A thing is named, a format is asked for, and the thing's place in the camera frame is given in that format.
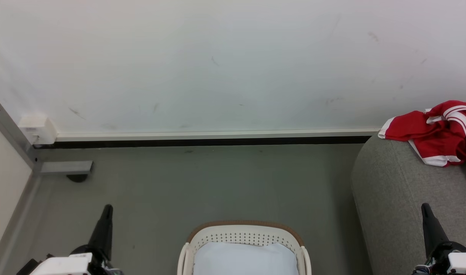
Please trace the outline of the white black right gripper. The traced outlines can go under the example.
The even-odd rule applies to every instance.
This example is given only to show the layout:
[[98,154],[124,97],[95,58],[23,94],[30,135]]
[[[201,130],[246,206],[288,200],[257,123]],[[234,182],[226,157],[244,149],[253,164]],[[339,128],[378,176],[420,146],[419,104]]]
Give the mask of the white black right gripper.
[[416,265],[413,275],[466,275],[466,247],[449,241],[429,203],[421,205],[427,260]]

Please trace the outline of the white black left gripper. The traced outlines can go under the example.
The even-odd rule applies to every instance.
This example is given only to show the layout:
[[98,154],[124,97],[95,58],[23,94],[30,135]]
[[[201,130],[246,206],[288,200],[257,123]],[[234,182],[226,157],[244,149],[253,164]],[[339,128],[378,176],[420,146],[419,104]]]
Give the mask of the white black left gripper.
[[67,257],[48,254],[44,261],[29,260],[17,275],[123,275],[112,267],[113,206],[105,205],[88,245]]

